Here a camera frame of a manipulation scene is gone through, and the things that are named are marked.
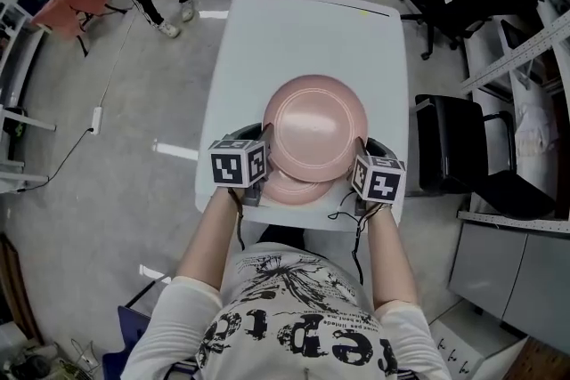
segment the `graphic print t-shirt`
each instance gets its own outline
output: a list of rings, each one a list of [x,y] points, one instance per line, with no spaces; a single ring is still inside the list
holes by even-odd
[[[225,307],[216,308],[219,298],[206,284],[174,279],[123,378],[163,378],[181,360],[207,379],[450,378],[419,308],[391,303],[375,314],[362,287],[319,256],[255,245],[226,271]]]

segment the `pink chair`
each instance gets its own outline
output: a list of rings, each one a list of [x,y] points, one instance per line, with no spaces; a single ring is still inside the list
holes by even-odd
[[[61,34],[64,38],[77,38],[81,44],[83,54],[88,51],[81,36],[85,33],[84,26],[93,16],[105,16],[114,12],[125,14],[127,10],[119,9],[108,4],[109,0],[49,0],[47,4],[34,16],[32,24],[44,24]],[[83,13],[82,21],[77,16]]]

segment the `concrete floor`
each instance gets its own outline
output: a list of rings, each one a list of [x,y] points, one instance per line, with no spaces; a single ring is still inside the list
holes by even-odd
[[[228,10],[231,2],[197,1],[202,11]],[[398,0],[367,1],[409,12]],[[175,18],[176,0],[155,2]],[[55,133],[28,129],[17,159],[26,160],[30,173],[53,173],[90,126],[112,73],[101,134],[86,136],[45,188],[2,196],[4,229],[19,250],[38,324],[66,349],[73,337],[82,344],[93,340],[99,353],[121,350],[116,307],[148,283],[139,266],[172,271],[200,219],[193,202],[195,162],[154,152],[152,144],[199,148],[224,23],[195,18],[170,40],[131,11],[93,24],[86,58],[77,43],[57,36],[46,38],[38,53],[24,104],[32,117],[58,128]],[[460,51],[450,51],[441,40],[424,62],[419,55],[426,49],[425,27],[404,23],[404,31],[410,104],[417,93],[457,95],[465,71]],[[410,166],[418,155],[414,140],[411,129]],[[443,197],[408,199],[404,205],[403,242],[428,319],[457,300],[446,284],[460,233],[459,204],[457,197]],[[262,229],[245,224],[246,244]],[[309,248],[356,274],[353,233],[309,231],[306,237]],[[367,270],[366,239],[359,256]],[[158,293],[139,309],[150,312]]]

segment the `white box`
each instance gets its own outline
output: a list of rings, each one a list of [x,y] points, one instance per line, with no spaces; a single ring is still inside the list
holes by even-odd
[[[394,204],[404,191],[403,164],[394,158],[357,156],[352,185],[365,201]]]
[[[468,301],[454,306],[429,325],[432,338],[452,380],[501,380],[527,338],[512,335],[500,320],[474,309]]]
[[[250,187],[267,174],[264,141],[220,140],[208,148],[212,177],[219,187]]]

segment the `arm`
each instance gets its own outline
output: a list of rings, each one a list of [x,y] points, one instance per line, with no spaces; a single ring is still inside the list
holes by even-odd
[[[242,190],[236,190],[240,196]],[[206,329],[222,309],[218,290],[232,239],[237,207],[227,189],[218,188],[162,294],[151,323],[133,349],[122,379],[162,378],[174,363],[191,359]]]
[[[241,197],[243,190],[235,191]],[[237,213],[228,189],[218,187],[186,248],[176,275],[196,279],[220,289]]]
[[[416,283],[389,208],[369,220],[368,240],[375,314],[398,360],[398,372],[451,380],[418,306]]]
[[[390,301],[418,304],[416,282],[389,208],[370,218],[368,240],[374,309]]]

